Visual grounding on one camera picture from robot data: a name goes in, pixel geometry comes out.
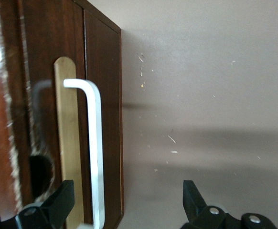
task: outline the white wall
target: white wall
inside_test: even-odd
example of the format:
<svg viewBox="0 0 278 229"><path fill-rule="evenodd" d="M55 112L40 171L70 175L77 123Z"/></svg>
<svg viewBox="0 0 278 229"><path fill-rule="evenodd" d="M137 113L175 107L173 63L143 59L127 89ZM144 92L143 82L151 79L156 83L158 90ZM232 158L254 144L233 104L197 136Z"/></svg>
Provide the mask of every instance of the white wall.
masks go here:
<svg viewBox="0 0 278 229"><path fill-rule="evenodd" d="M90 2L123 30L126 216L134 195L155 200L142 185L174 187L158 204L178 208L193 179L233 216L278 226L278 0Z"/></svg>

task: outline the cabinet door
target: cabinet door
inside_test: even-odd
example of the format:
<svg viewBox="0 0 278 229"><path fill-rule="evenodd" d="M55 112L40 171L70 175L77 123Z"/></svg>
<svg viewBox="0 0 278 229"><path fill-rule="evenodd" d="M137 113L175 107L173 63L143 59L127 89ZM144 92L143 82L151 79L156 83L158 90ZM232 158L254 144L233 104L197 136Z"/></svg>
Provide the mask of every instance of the cabinet door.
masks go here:
<svg viewBox="0 0 278 229"><path fill-rule="evenodd" d="M84 11L86 77L102 100L105 227L114 228L123 215L120 30Z"/></svg>
<svg viewBox="0 0 278 229"><path fill-rule="evenodd" d="M104 228L118 226L123 214L120 42L120 28L86 0L0 0L2 72L6 79L2 84L0 78L0 164L6 165L0 170L0 184L4 184L0 185L0 198L6 199L5 204L0 201L3 220L34 199L47 198L61 183L53 64L67 56L76 64L77 78L89 79L100 89ZM11 101L8 106L7 94ZM91 224L86 110L86 98L79 91L84 216L85 223ZM18 152L13 158L18 163L17 173L10 160L11 149ZM32 163L29 166L34 156L43 157L50 164L44 171L44 180L40 180L41 167ZM17 175L20 193L11 188L11 174Z"/></svg>

